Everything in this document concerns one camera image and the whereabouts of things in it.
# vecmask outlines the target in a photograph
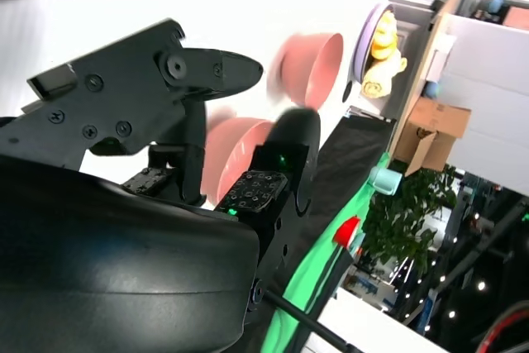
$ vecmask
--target yellow stuffed toy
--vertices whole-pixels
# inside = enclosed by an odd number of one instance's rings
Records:
[[[373,36],[371,55],[375,62],[365,73],[362,82],[362,94],[367,98],[389,95],[393,76],[407,67],[407,60],[397,50],[397,33],[397,19],[392,12],[385,12]]]
[[[403,72],[407,67],[407,60],[399,50],[384,61],[375,61],[366,72],[362,82],[362,94],[367,98],[385,97],[391,93],[392,78]]]

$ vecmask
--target pink bowl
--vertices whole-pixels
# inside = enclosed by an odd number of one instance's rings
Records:
[[[216,206],[248,170],[255,147],[265,142],[272,126],[268,120],[236,117],[207,134],[202,193],[211,204]]]
[[[294,35],[285,45],[281,79],[290,99],[318,110],[340,71],[344,38],[339,33]]]

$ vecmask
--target teal cup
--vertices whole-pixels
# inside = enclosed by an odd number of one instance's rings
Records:
[[[397,192],[403,175],[391,169],[373,167],[369,173],[369,184],[381,194],[393,196]]]

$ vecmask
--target black rod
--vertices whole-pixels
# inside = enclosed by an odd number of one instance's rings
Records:
[[[337,334],[329,330],[327,327],[324,327],[319,322],[312,320],[305,312],[299,308],[296,308],[288,300],[279,296],[273,291],[267,290],[264,298],[272,303],[275,307],[283,310],[288,315],[298,320],[306,328],[316,333],[321,339],[335,347],[337,350],[344,353],[362,353],[362,351],[359,351],[350,343],[347,343],[341,339]]]

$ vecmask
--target potted plant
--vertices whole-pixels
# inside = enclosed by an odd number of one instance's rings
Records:
[[[406,167],[396,160],[389,166],[400,173]],[[427,252],[436,232],[423,230],[425,217],[455,206],[454,178],[455,168],[448,165],[442,172],[420,169],[401,182],[394,196],[373,196],[363,226],[364,253],[372,264],[378,260],[385,264],[392,257],[399,262],[409,258],[415,260],[420,273],[427,271]]]

